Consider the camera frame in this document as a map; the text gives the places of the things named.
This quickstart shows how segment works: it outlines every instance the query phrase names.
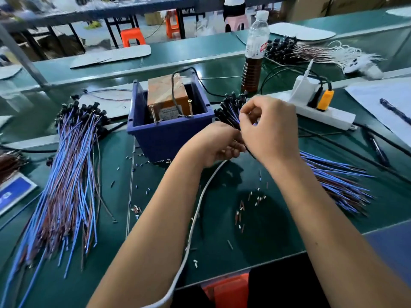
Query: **white power strip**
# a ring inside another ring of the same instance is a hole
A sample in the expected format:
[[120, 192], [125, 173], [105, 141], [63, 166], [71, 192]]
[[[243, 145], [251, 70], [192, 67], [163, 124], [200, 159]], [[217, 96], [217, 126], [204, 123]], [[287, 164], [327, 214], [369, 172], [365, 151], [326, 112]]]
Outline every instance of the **white power strip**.
[[[288, 102], [290, 100], [291, 92], [274, 93], [268, 96]], [[326, 111], [322, 112], [317, 109], [310, 108], [303, 103], [293, 104], [295, 105], [297, 114], [300, 114], [307, 118], [311, 118], [318, 122], [322, 122], [324, 124], [331, 125], [342, 130], [350, 129], [356, 117], [356, 115], [353, 113], [349, 113], [347, 111], [339, 110], [332, 107], [328, 107]]]

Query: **brass screw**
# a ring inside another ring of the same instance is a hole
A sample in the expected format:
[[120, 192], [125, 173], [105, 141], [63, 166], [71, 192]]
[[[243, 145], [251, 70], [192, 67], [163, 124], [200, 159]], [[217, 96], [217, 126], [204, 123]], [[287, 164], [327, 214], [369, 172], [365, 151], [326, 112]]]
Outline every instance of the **brass screw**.
[[189, 99], [189, 100], [188, 100], [188, 106], [190, 106], [190, 115], [193, 116], [193, 106], [192, 106], [191, 103], [192, 103], [192, 100]]
[[157, 123], [157, 120], [155, 118], [154, 105], [150, 105], [148, 107], [150, 108], [151, 114], [153, 116], [154, 123]]

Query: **hand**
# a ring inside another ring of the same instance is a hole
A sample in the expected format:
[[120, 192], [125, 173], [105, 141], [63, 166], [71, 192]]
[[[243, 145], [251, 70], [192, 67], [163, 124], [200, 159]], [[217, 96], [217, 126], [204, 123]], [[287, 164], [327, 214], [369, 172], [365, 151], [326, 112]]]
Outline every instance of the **hand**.
[[294, 105], [257, 95], [241, 108], [239, 118], [245, 144], [266, 167], [268, 160], [300, 159]]
[[239, 130], [217, 121], [195, 134], [181, 151], [197, 156], [203, 167], [210, 167], [217, 160], [239, 157], [245, 146]]

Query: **left hand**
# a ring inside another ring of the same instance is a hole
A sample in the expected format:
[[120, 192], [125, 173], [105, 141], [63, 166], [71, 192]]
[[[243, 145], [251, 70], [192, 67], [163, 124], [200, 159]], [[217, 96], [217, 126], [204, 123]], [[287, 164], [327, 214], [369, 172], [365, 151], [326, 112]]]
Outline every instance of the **left hand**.
[[239, 157], [245, 145], [239, 130], [216, 121], [195, 134], [180, 151], [195, 155], [203, 167], [210, 167], [217, 160]]

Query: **black pen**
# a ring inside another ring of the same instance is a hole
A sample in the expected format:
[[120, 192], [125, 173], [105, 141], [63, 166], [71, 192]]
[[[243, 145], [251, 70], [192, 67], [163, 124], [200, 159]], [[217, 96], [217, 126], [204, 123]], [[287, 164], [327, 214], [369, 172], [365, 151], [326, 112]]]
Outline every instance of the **black pen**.
[[365, 139], [371, 144], [373, 150], [376, 152], [378, 162], [381, 165], [384, 165], [385, 167], [391, 167], [391, 164], [390, 164], [390, 162], [387, 158], [387, 155], [385, 154], [385, 152], [378, 145], [377, 141], [375, 140], [374, 135], [371, 134], [366, 129], [362, 129], [362, 131], [364, 133]]
[[380, 99], [380, 104], [382, 104], [385, 108], [388, 110], [391, 110], [393, 113], [398, 115], [400, 118], [402, 118], [406, 123], [411, 125], [411, 118], [408, 118], [405, 113], [403, 113], [401, 110], [398, 110], [395, 108], [388, 100], [381, 98]]

